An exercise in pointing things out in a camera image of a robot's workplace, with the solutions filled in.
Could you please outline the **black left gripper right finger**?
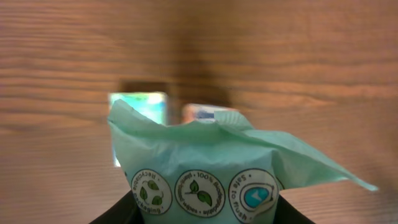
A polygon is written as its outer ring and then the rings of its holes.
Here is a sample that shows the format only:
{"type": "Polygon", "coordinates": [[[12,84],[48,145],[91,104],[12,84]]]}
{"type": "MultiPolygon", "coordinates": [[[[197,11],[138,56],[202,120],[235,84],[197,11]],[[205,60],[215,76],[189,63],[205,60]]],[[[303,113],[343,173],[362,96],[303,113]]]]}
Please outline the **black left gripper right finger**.
{"type": "Polygon", "coordinates": [[[315,224],[315,222],[300,213],[280,195],[273,224],[315,224]]]}

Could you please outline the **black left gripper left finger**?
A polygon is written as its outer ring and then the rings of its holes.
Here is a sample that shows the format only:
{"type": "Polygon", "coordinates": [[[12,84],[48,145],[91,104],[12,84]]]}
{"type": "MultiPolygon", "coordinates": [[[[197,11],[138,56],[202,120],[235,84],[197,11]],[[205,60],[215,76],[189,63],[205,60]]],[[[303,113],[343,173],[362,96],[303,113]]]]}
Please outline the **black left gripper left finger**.
{"type": "Polygon", "coordinates": [[[129,191],[90,224],[143,224],[143,218],[132,192],[129,191]]]}

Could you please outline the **mint green wipes pack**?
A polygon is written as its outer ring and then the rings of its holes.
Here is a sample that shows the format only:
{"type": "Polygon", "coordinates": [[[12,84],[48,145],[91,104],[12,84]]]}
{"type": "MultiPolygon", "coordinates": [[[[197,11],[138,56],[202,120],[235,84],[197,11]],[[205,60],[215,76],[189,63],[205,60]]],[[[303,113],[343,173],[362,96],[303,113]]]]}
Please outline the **mint green wipes pack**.
{"type": "Polygon", "coordinates": [[[108,123],[146,223],[272,223],[285,189],[341,180],[376,189],[301,139],[256,129],[237,111],[164,126],[118,100],[108,123]]]}

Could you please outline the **teal tissue pack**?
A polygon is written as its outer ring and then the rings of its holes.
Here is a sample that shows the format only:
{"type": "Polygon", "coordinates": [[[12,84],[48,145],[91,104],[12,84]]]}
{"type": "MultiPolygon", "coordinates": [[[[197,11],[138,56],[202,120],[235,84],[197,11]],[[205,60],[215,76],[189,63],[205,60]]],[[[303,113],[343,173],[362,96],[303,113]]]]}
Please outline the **teal tissue pack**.
{"type": "Polygon", "coordinates": [[[150,128],[165,129],[166,96],[162,92],[112,93],[108,124],[114,160],[124,171],[135,170],[155,156],[153,139],[145,139],[150,128]]]}

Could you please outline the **orange tissue pack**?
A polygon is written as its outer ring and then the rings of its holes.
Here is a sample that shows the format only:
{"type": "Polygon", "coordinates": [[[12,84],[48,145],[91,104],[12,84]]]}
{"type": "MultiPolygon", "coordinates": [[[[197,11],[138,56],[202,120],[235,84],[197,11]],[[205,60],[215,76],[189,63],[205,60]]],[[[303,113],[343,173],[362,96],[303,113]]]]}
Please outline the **orange tissue pack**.
{"type": "Polygon", "coordinates": [[[191,123],[196,120],[214,121],[216,111],[236,111],[234,108],[215,105],[190,103],[182,109],[182,123],[191,123]]]}

